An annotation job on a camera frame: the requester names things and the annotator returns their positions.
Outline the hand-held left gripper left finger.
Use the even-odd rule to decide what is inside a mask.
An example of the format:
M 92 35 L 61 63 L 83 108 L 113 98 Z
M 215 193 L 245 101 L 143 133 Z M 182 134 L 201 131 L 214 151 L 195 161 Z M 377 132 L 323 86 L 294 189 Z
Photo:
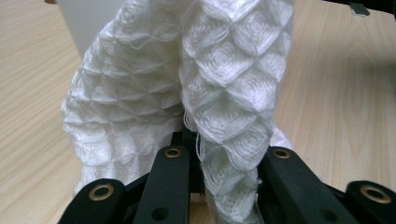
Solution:
M 180 146 L 156 155 L 134 224 L 189 224 L 190 154 Z

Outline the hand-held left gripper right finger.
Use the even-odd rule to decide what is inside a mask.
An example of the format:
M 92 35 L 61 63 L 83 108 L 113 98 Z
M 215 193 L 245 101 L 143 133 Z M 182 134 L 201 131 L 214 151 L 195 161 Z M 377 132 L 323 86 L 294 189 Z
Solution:
M 264 224 L 359 224 L 294 151 L 269 147 L 258 170 Z

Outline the grey tape strip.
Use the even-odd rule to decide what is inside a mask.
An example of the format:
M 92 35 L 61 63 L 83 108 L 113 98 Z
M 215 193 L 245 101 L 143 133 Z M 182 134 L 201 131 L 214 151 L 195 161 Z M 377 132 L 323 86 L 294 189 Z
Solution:
M 363 17 L 370 15 L 369 10 L 364 6 L 364 4 L 350 3 L 349 6 L 350 6 L 352 13 L 354 15 L 363 16 Z

